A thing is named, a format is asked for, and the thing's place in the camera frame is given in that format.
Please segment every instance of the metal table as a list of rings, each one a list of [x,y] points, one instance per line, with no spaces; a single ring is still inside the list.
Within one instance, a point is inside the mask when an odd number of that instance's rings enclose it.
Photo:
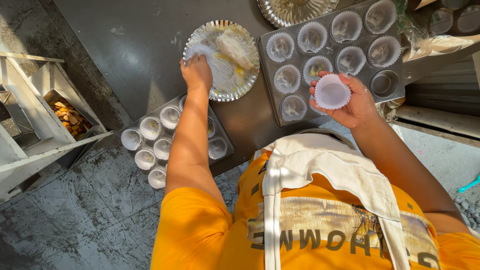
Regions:
[[[178,62],[188,37],[200,25],[230,20],[253,37],[275,30],[257,0],[54,2],[134,121],[185,91]],[[361,0],[340,0],[336,9],[355,2]],[[280,137],[330,119],[280,128],[262,72],[242,98],[210,104],[235,147],[233,155],[210,167],[213,175],[249,160],[254,151]]]

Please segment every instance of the person's right hand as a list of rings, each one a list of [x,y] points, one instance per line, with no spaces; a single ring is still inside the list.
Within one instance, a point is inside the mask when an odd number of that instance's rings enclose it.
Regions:
[[[204,54],[199,56],[198,53],[195,53],[188,59],[187,64],[185,64],[183,58],[180,59],[180,70],[187,83],[188,92],[195,89],[209,92],[212,88],[212,70]]]
[[[327,74],[334,73],[320,71],[318,76],[322,78]],[[352,91],[351,99],[347,105],[336,110],[327,110],[318,106],[314,99],[309,101],[310,105],[330,115],[337,122],[349,129],[360,129],[362,124],[369,122],[370,120],[381,119],[375,107],[372,94],[357,77],[343,73],[340,73],[338,77],[340,77],[340,80],[350,87],[350,90]],[[311,85],[312,86],[309,89],[310,94],[315,96],[315,86],[317,85],[317,81],[312,81]]]

